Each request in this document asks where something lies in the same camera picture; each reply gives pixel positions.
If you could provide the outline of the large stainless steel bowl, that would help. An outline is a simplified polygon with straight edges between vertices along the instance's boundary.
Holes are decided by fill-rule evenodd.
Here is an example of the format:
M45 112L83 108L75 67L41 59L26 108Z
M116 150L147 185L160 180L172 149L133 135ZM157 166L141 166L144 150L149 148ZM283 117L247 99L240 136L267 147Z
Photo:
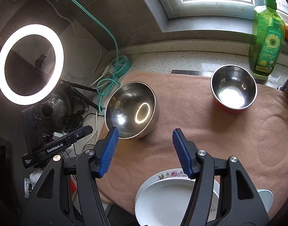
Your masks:
M115 127L119 139L139 139L151 133L159 120L159 101L144 82L129 82L109 98L105 109L105 126Z

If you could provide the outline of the white plate grey leaf pattern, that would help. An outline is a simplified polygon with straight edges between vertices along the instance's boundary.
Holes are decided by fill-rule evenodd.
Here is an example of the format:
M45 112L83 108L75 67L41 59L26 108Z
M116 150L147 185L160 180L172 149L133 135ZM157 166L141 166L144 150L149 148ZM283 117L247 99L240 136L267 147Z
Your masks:
M180 225L195 180L176 177L142 186L136 195L135 216L140 225Z

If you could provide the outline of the red steel-lined bowl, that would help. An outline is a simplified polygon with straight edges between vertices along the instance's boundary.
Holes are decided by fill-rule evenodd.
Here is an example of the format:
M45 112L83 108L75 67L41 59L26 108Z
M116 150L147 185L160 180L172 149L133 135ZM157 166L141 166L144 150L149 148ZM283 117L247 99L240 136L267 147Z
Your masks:
M230 113L242 113L253 105L258 89L253 76L238 65L223 65L210 79L214 103Z

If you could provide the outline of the floral pink white plate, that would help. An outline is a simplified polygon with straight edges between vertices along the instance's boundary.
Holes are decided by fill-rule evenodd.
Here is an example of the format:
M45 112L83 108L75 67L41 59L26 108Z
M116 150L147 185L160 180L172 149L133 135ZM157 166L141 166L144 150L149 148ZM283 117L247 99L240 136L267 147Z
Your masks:
M154 182L163 180L163 179L171 179L171 178L182 178L182 179L188 179L189 177L183 172L182 168L174 168L169 170L161 171L157 174L154 174L153 176L149 177L138 189L135 197L135 202L137 201L138 196L140 193L149 185L153 184Z

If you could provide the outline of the small white ceramic bowl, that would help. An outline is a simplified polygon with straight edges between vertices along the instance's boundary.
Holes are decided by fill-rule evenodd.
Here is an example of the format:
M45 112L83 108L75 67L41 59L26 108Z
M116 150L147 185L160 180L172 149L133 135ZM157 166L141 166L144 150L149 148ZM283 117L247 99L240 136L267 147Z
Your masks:
M272 207L274 200L272 192L267 189L257 189L257 192L262 200L266 212L268 213Z

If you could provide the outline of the window frame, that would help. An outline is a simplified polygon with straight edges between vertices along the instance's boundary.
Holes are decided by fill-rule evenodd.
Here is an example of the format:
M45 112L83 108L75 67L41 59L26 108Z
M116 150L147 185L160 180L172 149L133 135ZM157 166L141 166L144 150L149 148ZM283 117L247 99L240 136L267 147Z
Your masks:
M264 0L144 0L166 40L249 42L253 9Z

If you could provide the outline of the green dish soap bottle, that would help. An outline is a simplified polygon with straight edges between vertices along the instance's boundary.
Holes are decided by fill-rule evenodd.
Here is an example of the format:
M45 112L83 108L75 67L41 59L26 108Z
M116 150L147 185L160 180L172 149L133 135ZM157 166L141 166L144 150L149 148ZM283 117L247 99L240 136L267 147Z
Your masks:
M249 66L254 78L266 80L272 73L285 39L285 22L277 12L276 0L264 0L253 12Z

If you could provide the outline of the pink towel mat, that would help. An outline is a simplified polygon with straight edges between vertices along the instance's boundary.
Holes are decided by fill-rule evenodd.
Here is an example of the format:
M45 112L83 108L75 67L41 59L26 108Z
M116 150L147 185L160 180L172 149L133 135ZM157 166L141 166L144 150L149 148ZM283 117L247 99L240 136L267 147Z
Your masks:
M154 130L138 140L120 140L106 175L97 181L102 201L134 213L134 200L150 176L179 168L173 130L179 128L213 157L239 158L258 189L274 195L269 217L288 198L288 99L277 89L258 85L257 99L246 111L226 112L215 103L209 78L133 72L125 82L140 81L155 92L160 115Z

